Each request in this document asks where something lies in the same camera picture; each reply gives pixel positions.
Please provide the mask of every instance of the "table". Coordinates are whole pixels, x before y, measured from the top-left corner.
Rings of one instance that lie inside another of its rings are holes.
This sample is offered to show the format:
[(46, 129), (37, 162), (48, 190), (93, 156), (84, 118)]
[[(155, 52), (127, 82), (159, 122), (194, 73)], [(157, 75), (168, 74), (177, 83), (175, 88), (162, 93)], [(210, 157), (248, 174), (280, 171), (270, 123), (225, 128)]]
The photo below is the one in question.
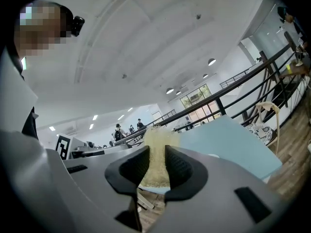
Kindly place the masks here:
[[(259, 139), (227, 115), (180, 134), (180, 147), (216, 154), (264, 180), (281, 168), (281, 161)], [(143, 187), (164, 194), (168, 187)]]
[(295, 75), (308, 75), (309, 74), (309, 69), (307, 66), (302, 64), (299, 67), (296, 67), (296, 62), (291, 62), (290, 63), (290, 68), (286, 68), (284, 71), (281, 72), (279, 75), (279, 78), (285, 78), (285, 77), (291, 77)]

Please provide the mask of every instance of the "ceiling light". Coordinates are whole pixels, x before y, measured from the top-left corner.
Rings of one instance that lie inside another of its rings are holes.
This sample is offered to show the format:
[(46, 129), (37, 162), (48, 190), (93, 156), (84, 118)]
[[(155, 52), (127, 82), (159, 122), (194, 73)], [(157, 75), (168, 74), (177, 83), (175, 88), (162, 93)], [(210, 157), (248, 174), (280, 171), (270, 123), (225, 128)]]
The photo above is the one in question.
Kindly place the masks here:
[(211, 59), (209, 59), (209, 61), (208, 61), (208, 65), (211, 66), (211, 65), (214, 64), (215, 62), (216, 62), (216, 60), (213, 59), (213, 58), (211, 58)]
[(23, 70), (26, 70), (26, 69), (27, 69), (26, 57), (24, 57), (24, 58), (21, 59), (21, 64), (22, 64), (22, 66), (23, 66)]
[(172, 93), (173, 91), (174, 91), (173, 88), (168, 88), (168, 89), (166, 90), (166, 94), (170, 94), (170, 93)]

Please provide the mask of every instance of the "person with backpack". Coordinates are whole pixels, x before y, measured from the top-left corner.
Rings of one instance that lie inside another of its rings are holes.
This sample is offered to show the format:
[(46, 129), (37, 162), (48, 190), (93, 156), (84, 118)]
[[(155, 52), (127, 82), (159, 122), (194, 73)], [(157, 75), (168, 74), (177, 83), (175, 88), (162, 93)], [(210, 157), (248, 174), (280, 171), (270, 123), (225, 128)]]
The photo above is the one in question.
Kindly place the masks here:
[(117, 124), (113, 137), (115, 138), (117, 142), (117, 141), (120, 141), (123, 138), (123, 136), (127, 137), (127, 134), (125, 133), (123, 129), (121, 129), (121, 125)]
[(131, 124), (131, 126), (130, 126), (130, 128), (129, 128), (129, 131), (130, 131), (130, 134), (134, 133), (134, 131), (135, 131), (132, 124)]

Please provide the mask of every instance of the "yellow sponge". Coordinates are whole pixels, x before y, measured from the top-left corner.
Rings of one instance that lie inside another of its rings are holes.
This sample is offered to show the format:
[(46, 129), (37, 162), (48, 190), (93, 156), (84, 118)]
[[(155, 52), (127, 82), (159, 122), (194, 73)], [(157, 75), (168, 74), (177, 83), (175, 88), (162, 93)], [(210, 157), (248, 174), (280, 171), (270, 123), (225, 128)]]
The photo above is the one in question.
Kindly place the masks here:
[(165, 168), (165, 145), (179, 147), (179, 134), (166, 127), (150, 127), (144, 137), (150, 148), (149, 169), (141, 181), (142, 186), (169, 187), (170, 179)]

